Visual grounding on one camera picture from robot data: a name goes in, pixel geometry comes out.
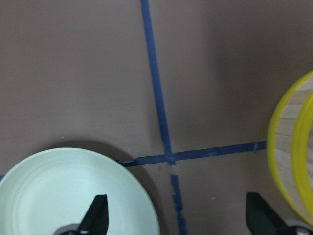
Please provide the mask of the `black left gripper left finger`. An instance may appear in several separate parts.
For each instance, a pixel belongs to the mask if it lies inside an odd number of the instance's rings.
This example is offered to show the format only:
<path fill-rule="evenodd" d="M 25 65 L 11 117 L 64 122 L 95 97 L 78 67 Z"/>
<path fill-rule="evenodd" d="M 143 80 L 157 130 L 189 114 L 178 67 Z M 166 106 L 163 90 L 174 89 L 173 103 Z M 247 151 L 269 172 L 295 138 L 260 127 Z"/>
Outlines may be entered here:
<path fill-rule="evenodd" d="M 108 231 L 107 195 L 95 196 L 78 227 L 79 235 L 106 235 Z"/>

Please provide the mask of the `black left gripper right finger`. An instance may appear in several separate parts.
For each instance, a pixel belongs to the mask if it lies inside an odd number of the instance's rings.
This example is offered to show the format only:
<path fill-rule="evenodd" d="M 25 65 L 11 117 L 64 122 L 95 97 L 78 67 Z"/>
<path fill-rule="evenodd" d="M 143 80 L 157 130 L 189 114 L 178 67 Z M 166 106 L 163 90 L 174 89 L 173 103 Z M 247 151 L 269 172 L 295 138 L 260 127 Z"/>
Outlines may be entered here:
<path fill-rule="evenodd" d="M 246 195 L 246 225 L 252 235 L 292 235 L 289 227 L 259 193 Z"/>

